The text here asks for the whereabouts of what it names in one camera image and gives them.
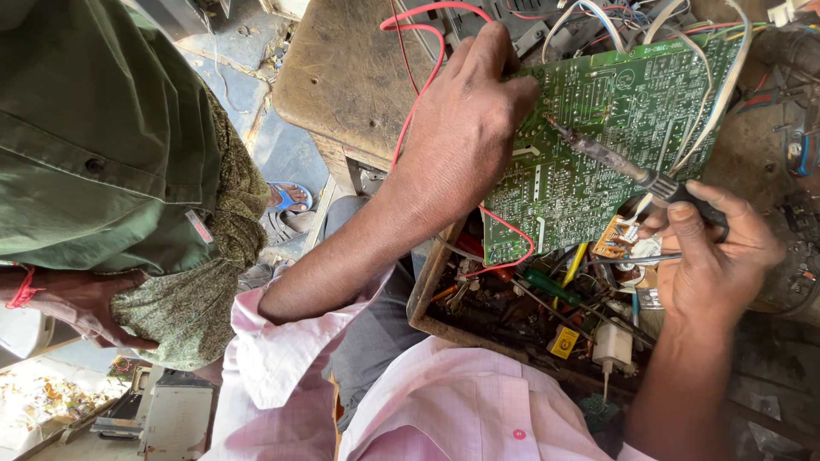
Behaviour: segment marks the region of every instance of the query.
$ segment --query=pink shirt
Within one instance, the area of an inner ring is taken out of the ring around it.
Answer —
[[[212,448],[202,459],[332,460],[333,385],[321,370],[391,272],[346,308],[280,326],[257,314],[262,289],[238,295]],[[346,459],[610,460],[552,377],[434,336],[396,358],[359,403],[339,448]],[[650,460],[626,444],[618,456]]]

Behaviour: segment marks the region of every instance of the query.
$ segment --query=green shirt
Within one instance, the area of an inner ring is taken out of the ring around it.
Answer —
[[[35,1],[0,30],[0,260],[160,276],[213,259],[185,215],[219,185],[206,92],[120,0]]]

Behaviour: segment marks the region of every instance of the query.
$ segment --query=shirt sleeve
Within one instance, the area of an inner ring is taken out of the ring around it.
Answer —
[[[647,456],[640,451],[630,447],[623,442],[623,448],[621,448],[621,453],[617,456],[617,461],[657,461],[655,458],[651,456]]]
[[[272,284],[286,268],[276,269]],[[392,273],[377,276],[347,307],[279,326],[258,314],[265,289],[237,295],[231,311],[236,337],[225,351],[212,447],[202,459],[332,460],[333,385],[321,370]]]

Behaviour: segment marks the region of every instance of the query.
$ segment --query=small circuit board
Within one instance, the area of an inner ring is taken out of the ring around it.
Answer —
[[[621,215],[615,215],[604,229],[592,253],[611,259],[624,259],[638,241],[638,228],[634,222],[626,222]]]
[[[485,206],[535,242],[534,254],[597,240],[618,208],[642,189],[631,179],[564,144],[547,122],[551,116],[606,144],[641,167],[667,172],[694,143],[714,97],[734,62],[740,40],[692,39],[704,50],[714,79],[704,114],[684,146],[708,88],[706,66],[679,39],[550,62],[522,70],[543,93],[521,123],[512,159]],[[700,178],[719,125],[676,175]],[[485,218],[486,265],[511,262],[529,249],[526,240]]]

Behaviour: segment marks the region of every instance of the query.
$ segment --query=man's right hand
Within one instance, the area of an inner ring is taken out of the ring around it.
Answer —
[[[461,42],[421,96],[385,186],[401,184],[420,225],[435,219],[427,235],[466,216],[509,164],[515,131],[541,94],[532,76],[502,81],[519,66],[507,28],[493,21]]]
[[[19,270],[16,270],[16,275],[20,275],[16,278],[22,279]],[[45,290],[35,293],[27,305],[70,324],[99,347],[156,349],[156,342],[129,335],[117,325],[109,305],[114,294],[140,286],[146,279],[140,271],[100,276],[84,271],[38,269],[31,286]],[[6,285],[4,288],[8,290],[4,292],[16,291],[20,282]]]
[[[658,296],[673,321],[727,332],[760,291],[766,272],[786,256],[786,247],[749,202],[695,180],[686,188],[726,213],[731,230],[726,242],[712,243],[703,218],[686,202],[648,217],[641,234],[661,229],[663,252],[683,253],[661,261]]]

